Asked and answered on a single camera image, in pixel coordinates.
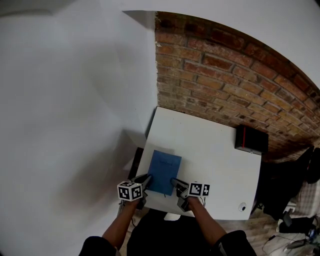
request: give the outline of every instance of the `white table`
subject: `white table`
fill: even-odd
[[[247,220],[257,190],[261,156],[234,148],[236,129],[192,115],[157,107],[138,167],[148,173],[154,150],[181,156],[177,178],[210,184],[206,209],[217,220]],[[179,215],[172,196],[147,190],[146,207]],[[246,210],[239,211],[241,203]]]

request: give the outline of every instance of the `wooden floor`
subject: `wooden floor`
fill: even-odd
[[[141,211],[137,211],[133,217],[134,223],[137,225],[139,220],[148,212],[148,209],[144,209]],[[283,249],[289,244],[291,240],[300,240],[304,239],[304,234],[283,234],[277,233],[277,221],[275,221],[271,216],[264,214],[262,210],[257,209],[248,220],[218,220],[219,224],[229,233],[236,230],[243,230],[246,233],[247,239],[251,246],[253,247],[257,256],[265,256],[265,255],[272,255],[272,256],[298,256],[298,255],[308,255],[306,251],[310,251],[310,246],[305,246],[299,249],[294,250],[287,250],[283,252]],[[127,255],[127,242],[131,236],[131,232],[134,226],[130,224],[128,232],[126,234],[125,241],[123,246],[120,250],[122,256]],[[273,235],[279,235],[281,237],[275,237],[271,241],[267,242],[264,246],[266,241]]]

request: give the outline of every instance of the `forearm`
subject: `forearm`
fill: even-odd
[[[226,231],[210,216],[206,208],[196,198],[189,198],[189,208],[198,222],[205,240],[213,246],[220,238],[226,235]]]
[[[122,212],[112,222],[110,227],[104,232],[103,238],[107,239],[109,243],[120,250],[124,243],[130,221],[135,213],[139,200],[127,202]]]

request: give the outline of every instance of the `white wall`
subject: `white wall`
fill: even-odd
[[[152,30],[98,0],[15,3],[1,14],[37,11],[0,17],[0,251],[78,255],[115,218],[115,185],[145,141],[156,73],[132,36]]]
[[[320,87],[320,7],[315,0],[117,0],[124,10],[163,11],[227,25],[275,49]]]

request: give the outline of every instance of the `brick wall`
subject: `brick wall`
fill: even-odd
[[[268,133],[266,161],[295,160],[320,145],[320,90],[280,53],[230,27],[168,12],[158,13],[155,41],[159,106]]]

